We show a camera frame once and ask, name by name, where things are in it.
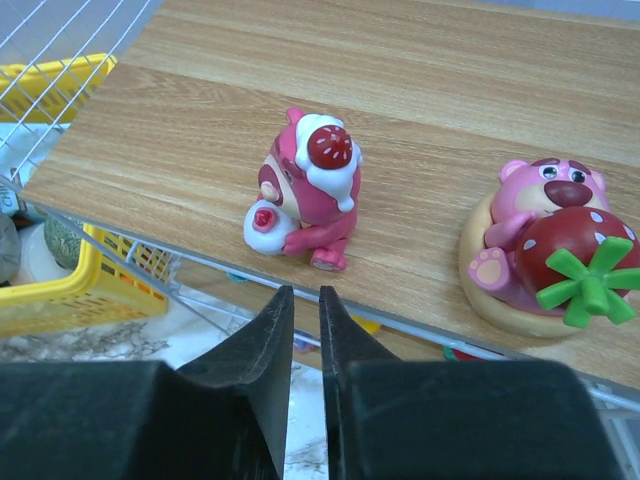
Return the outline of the pink bear strawberry figure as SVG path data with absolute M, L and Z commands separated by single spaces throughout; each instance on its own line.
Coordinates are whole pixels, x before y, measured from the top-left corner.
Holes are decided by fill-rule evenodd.
M 259 169 L 244 241 L 263 255 L 309 252 L 312 266 L 342 271 L 358 219 L 361 149 L 331 115 L 290 107 L 286 117 Z

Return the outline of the yellow blue small figure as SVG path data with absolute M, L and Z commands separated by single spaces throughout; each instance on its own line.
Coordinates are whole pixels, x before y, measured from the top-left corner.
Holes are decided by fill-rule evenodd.
M 248 282 L 247 278 L 245 278 L 243 276 L 240 276 L 240 275 L 237 275 L 237 274 L 233 274 L 231 272 L 226 272 L 226 277 L 230 281 L 232 281 L 234 283 L 246 283 L 246 282 Z

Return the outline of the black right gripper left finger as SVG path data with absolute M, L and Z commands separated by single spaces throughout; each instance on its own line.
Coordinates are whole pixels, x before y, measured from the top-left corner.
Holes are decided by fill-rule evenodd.
M 161 361 L 5 363 L 5 479 L 279 479 L 294 295 L 179 369 Z

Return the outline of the yellow duck figure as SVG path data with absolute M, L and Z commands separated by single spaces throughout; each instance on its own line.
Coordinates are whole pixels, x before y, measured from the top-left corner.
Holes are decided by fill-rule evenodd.
M 353 315 L 352 319 L 357 325 L 359 325 L 370 335 L 375 335 L 381 329 L 381 325 L 379 323 L 371 321 L 367 318 Z

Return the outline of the red haired mermaid figure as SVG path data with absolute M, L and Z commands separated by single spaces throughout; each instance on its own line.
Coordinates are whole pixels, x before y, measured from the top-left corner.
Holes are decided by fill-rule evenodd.
M 444 358 L 449 361 L 478 361 L 479 360 L 479 358 L 474 355 L 470 355 L 468 353 L 462 352 L 460 350 L 457 350 L 448 346 L 444 346 L 442 348 L 442 351 L 443 351 Z

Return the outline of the pink bear donut figure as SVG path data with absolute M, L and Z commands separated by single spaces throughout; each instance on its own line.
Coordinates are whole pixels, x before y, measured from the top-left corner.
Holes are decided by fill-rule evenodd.
M 576 160 L 508 161 L 463 228 L 458 264 L 476 312 L 522 335 L 637 315 L 639 238 L 611 211 L 605 178 Z

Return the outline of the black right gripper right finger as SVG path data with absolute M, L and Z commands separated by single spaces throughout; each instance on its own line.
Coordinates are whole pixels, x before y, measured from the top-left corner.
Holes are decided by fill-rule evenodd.
M 619 479 L 590 395 L 545 360 L 404 361 L 319 298 L 333 479 Z

